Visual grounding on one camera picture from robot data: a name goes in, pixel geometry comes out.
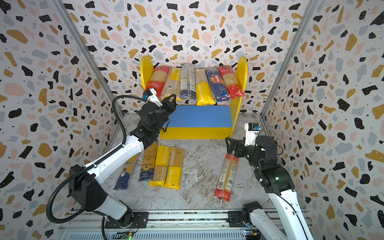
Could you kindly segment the plain yellow spaghetti bag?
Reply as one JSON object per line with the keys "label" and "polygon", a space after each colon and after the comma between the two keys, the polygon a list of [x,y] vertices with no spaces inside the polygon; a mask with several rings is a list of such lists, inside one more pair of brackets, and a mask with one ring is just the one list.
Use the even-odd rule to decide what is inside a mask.
{"label": "plain yellow spaghetti bag", "polygon": [[164,97],[176,95],[177,101],[181,100],[181,68],[172,68]]}

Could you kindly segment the clear white label spaghetti bag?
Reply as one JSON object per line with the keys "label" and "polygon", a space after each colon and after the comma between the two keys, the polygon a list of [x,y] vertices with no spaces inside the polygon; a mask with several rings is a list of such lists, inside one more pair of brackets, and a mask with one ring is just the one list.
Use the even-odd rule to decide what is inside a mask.
{"label": "clear white label spaghetti bag", "polygon": [[193,64],[183,63],[181,70],[181,99],[196,100],[196,79]]}

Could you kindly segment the red spaghetti bag black label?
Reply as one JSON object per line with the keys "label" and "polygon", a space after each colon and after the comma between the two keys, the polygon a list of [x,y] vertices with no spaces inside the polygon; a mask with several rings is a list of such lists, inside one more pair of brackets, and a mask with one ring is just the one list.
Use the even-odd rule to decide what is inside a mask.
{"label": "red spaghetti bag black label", "polygon": [[157,66],[148,82],[145,90],[154,89],[157,93],[157,97],[160,97],[167,80],[171,67],[169,66]]}

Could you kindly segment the red clear spaghetti bag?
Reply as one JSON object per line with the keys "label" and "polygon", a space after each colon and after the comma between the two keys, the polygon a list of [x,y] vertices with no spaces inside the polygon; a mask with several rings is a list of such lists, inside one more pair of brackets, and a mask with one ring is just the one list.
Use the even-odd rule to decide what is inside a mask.
{"label": "red clear spaghetti bag", "polygon": [[232,193],[234,178],[237,171],[239,159],[232,154],[226,154],[221,173],[219,175],[215,198],[229,202]]}

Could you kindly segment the blue Barilla spaghetti bag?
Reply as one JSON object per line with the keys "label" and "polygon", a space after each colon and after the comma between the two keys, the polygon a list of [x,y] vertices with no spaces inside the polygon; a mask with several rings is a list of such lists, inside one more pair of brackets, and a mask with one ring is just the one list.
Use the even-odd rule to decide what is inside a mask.
{"label": "blue Barilla spaghetti bag", "polygon": [[216,102],[225,102],[230,100],[229,91],[224,84],[219,69],[217,67],[206,68],[206,76]]}

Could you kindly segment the red spaghetti bag top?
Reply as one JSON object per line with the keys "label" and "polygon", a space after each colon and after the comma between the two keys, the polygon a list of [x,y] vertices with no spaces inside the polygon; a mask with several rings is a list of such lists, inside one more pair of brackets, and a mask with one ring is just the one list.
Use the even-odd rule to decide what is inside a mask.
{"label": "red spaghetti bag top", "polygon": [[230,94],[231,99],[242,98],[245,96],[245,93],[242,90],[242,87],[239,83],[237,75],[233,71],[231,66],[219,66],[219,73],[222,76],[224,84],[227,87],[227,90]]}

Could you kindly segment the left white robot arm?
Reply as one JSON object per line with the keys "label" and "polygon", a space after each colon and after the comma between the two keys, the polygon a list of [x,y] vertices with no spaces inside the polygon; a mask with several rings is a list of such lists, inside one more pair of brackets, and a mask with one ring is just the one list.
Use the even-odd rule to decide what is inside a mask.
{"label": "left white robot arm", "polygon": [[96,161],[83,167],[75,165],[70,169],[69,194],[85,212],[95,212],[116,220],[118,226],[126,228],[133,222],[132,210],[122,201],[105,192],[102,184],[127,160],[138,155],[166,131],[169,116],[177,108],[177,97],[172,94],[159,101],[154,94],[144,97],[146,103],[138,111],[137,127],[125,133],[120,145],[110,150]]}

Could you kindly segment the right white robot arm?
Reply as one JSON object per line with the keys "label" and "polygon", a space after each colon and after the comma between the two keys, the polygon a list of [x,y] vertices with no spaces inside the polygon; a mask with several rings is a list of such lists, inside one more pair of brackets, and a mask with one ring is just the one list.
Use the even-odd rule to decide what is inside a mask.
{"label": "right white robot arm", "polygon": [[289,172],[278,163],[278,145],[269,136],[257,136],[253,145],[226,138],[227,152],[245,158],[254,167],[254,175],[272,200],[283,229],[280,230],[256,201],[244,204],[242,219],[254,226],[266,240],[312,240],[299,205],[297,192]]}

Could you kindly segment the yellow shelf with coloured boards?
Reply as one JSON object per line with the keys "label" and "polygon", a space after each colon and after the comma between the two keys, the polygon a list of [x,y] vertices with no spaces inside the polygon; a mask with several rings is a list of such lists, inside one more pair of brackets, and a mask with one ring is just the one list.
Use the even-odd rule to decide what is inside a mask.
{"label": "yellow shelf with coloured boards", "polygon": [[[153,72],[152,57],[141,59],[140,74],[143,89],[148,84]],[[246,57],[239,58],[236,68],[237,78],[244,91],[248,80],[248,62]],[[167,131],[161,131],[162,139],[208,140],[232,137],[241,110],[243,98],[231,99],[228,105],[192,106],[178,105],[170,115]]]}

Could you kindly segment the yellow Pastatime spaghetti bag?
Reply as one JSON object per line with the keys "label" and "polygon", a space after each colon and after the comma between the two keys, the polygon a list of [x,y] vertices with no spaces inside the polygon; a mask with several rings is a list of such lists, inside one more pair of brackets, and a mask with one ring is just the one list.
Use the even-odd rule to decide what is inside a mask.
{"label": "yellow Pastatime spaghetti bag", "polygon": [[167,178],[169,159],[172,148],[167,146],[158,146],[155,161],[153,179],[150,181],[151,187],[164,187]]}

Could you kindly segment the orange blue spaghetti bag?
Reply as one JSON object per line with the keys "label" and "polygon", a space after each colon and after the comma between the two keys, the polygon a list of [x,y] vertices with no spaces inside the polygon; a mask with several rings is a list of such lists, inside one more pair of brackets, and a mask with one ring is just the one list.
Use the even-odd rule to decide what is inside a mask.
{"label": "orange blue spaghetti bag", "polygon": [[151,181],[153,179],[157,149],[158,149],[158,143],[154,142],[144,151],[142,167],[141,167],[140,176],[139,176],[139,182]]}

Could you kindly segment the dark blue spaghetti bag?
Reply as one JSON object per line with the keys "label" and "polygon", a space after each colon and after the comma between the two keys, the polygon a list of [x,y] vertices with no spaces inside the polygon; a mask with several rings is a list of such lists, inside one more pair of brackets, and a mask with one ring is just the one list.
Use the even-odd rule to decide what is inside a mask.
{"label": "dark blue spaghetti bag", "polygon": [[114,190],[126,190],[128,188],[138,155],[139,154],[134,155],[124,163],[122,173],[117,179]]}

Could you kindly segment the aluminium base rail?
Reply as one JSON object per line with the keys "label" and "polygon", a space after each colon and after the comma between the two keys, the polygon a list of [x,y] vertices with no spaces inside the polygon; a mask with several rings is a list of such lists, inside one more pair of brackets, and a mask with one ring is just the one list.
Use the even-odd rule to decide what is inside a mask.
{"label": "aluminium base rail", "polygon": [[284,240],[288,230],[275,209],[257,216],[260,228],[246,224],[240,209],[228,210],[141,210],[133,223],[118,226],[116,220],[83,213],[61,224],[58,240]]}

